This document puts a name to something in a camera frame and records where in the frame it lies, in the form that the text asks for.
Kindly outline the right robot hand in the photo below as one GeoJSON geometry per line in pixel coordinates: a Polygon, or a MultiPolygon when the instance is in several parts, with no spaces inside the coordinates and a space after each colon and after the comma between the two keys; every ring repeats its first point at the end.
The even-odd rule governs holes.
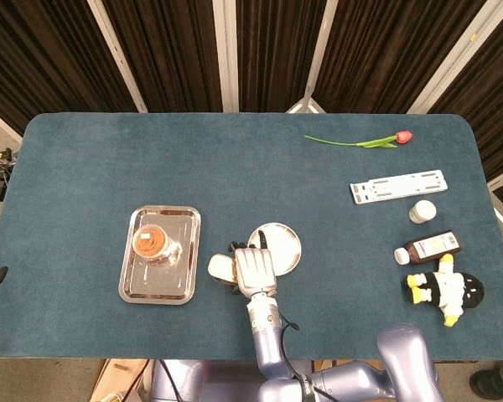
{"type": "Polygon", "coordinates": [[[251,299],[265,293],[275,296],[277,279],[273,269],[272,254],[267,246],[267,238],[262,230],[258,232],[260,247],[236,241],[228,244],[228,251],[234,254],[236,284],[231,285],[231,293],[241,293],[251,299]]]}

